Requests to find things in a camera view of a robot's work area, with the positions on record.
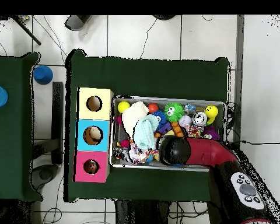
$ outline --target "white cloth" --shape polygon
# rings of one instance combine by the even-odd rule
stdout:
[[[148,112],[149,109],[142,101],[138,101],[124,110],[122,113],[122,124],[130,139],[133,138],[134,127],[136,126],[136,123],[140,119],[144,118]]]

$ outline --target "cyan box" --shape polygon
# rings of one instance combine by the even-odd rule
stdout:
[[[96,145],[89,145],[84,141],[83,135],[88,127],[98,127],[103,133],[103,138]],[[78,147],[79,151],[108,151],[109,149],[109,121],[106,120],[81,120],[78,121]]]

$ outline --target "purple toy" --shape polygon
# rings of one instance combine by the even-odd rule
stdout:
[[[208,139],[220,140],[220,136],[217,133],[217,131],[215,130],[215,127],[213,125],[208,125],[208,126],[204,127],[202,136],[204,138],[208,138]]]
[[[165,135],[168,131],[172,129],[171,124],[169,122],[165,123],[163,127],[161,127],[158,132],[161,133],[162,135]]]

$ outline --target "dark green tablecloth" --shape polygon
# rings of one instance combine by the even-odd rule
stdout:
[[[86,58],[82,50],[73,50],[66,59],[65,150],[69,149],[69,156],[65,155],[64,198],[209,200],[207,172],[111,167],[106,183],[73,182],[76,89],[94,87],[111,89],[115,95],[226,102],[229,62],[226,58],[217,60]]]
[[[0,107],[0,198],[40,200],[29,181],[32,156],[31,72],[39,54],[0,57],[0,86],[8,101]]]

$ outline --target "gray button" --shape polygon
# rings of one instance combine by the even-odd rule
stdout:
[[[240,186],[240,192],[247,195],[247,196],[255,196],[256,190],[252,185],[242,184]]]

